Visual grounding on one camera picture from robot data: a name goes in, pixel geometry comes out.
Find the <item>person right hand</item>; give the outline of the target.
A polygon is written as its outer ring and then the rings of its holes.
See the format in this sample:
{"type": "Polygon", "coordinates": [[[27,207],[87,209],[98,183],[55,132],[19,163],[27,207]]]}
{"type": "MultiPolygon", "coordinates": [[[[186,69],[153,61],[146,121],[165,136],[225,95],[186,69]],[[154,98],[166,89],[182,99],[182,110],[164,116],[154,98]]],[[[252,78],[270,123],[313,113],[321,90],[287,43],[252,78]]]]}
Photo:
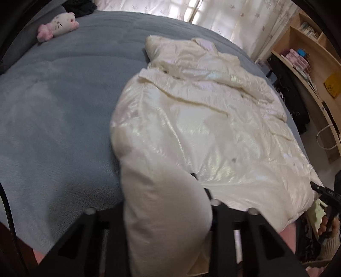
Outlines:
{"type": "MultiPolygon", "coordinates": [[[[321,236],[322,234],[324,234],[326,231],[329,230],[329,228],[327,227],[327,223],[328,223],[327,216],[323,216],[322,220],[321,220],[320,227],[319,227],[318,232],[317,232],[318,236],[321,236]]],[[[339,232],[339,227],[340,227],[340,221],[338,220],[337,217],[335,217],[333,219],[331,227],[332,227],[332,231],[331,231],[330,237],[334,238],[335,236],[337,236],[337,234],[339,232]]]]}

